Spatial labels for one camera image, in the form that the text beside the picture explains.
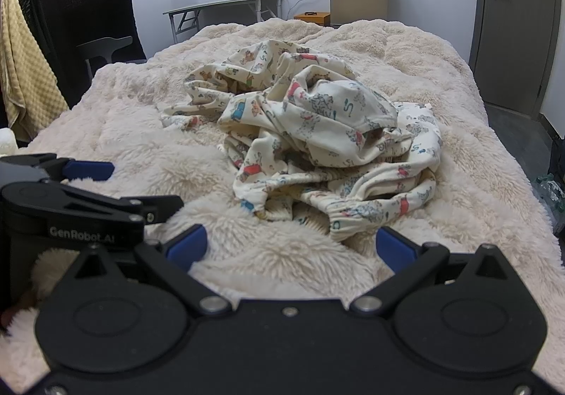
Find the cartoon print cream garment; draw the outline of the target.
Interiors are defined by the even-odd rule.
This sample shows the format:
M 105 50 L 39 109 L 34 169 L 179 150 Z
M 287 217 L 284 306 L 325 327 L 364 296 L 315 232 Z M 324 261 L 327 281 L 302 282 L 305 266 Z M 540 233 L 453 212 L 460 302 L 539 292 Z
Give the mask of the cartoon print cream garment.
M 335 56 L 267 40 L 192 71 L 184 89 L 163 124 L 216 124 L 234 196 L 258 218 L 342 241 L 435 193 L 442 140 L 431 106 L 390 101 Z

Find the grey folding table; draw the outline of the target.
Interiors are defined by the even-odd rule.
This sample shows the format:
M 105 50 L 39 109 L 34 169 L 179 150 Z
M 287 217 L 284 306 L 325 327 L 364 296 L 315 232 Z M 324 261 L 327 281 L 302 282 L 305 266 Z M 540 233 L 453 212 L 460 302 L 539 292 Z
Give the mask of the grey folding table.
M 190 6 L 181 6 L 163 13 L 168 18 L 171 28 L 172 43 L 177 44 L 183 34 L 189 31 L 199 32 L 203 28 L 200 16 L 217 10 L 249 10 L 255 23 L 264 22 L 265 18 L 281 18 L 284 0 L 216 0 Z

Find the white fluffy plush object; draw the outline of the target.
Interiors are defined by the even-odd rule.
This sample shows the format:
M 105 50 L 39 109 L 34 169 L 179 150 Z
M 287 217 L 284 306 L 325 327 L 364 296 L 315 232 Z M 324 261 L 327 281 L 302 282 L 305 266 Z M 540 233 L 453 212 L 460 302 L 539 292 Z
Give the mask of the white fluffy plush object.
M 12 156 L 18 151 L 18 145 L 10 128 L 0 129 L 0 156 Z

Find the cream fluffy blanket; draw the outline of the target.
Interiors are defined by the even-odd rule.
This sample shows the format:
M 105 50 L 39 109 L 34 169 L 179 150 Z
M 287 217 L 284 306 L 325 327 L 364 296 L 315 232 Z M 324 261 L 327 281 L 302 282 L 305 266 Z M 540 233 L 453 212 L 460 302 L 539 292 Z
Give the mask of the cream fluffy blanket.
M 560 394 L 564 268 L 467 63 L 208 26 L 1 160 L 5 394 Z

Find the yellow checkered towel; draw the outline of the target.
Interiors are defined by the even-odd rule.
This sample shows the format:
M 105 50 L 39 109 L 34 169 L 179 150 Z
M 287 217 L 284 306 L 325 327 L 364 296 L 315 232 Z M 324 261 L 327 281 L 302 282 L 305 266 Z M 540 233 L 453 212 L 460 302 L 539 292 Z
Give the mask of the yellow checkered towel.
M 8 127 L 19 141 L 32 141 L 69 110 L 56 79 L 19 0 L 1 0 L 1 93 Z

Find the black plastic chair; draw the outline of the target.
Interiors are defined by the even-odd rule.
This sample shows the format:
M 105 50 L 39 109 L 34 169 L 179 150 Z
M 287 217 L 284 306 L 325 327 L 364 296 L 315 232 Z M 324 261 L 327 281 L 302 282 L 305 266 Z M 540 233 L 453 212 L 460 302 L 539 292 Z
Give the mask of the black plastic chair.
M 112 55 L 119 49 L 123 49 L 131 45 L 132 36 L 122 38 L 102 37 L 77 46 L 78 54 L 85 61 L 89 81 L 94 78 L 94 71 L 91 60 L 94 58 L 102 58 L 106 64 L 112 61 Z

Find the dark grey door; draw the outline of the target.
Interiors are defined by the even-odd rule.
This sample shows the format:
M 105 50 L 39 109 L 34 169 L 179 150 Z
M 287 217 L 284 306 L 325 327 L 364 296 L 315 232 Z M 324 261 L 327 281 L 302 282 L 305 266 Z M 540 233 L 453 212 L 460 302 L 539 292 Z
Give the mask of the dark grey door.
M 535 118 L 547 89 L 561 0 L 477 0 L 469 65 L 484 102 Z

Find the orange toolbox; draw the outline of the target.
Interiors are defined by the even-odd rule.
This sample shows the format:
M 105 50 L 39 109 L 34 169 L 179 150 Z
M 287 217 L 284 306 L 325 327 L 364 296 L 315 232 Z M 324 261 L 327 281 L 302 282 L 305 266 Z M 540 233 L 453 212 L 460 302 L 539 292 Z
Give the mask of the orange toolbox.
M 331 14 L 329 12 L 307 11 L 294 16 L 295 20 L 312 23 L 318 26 L 330 26 Z

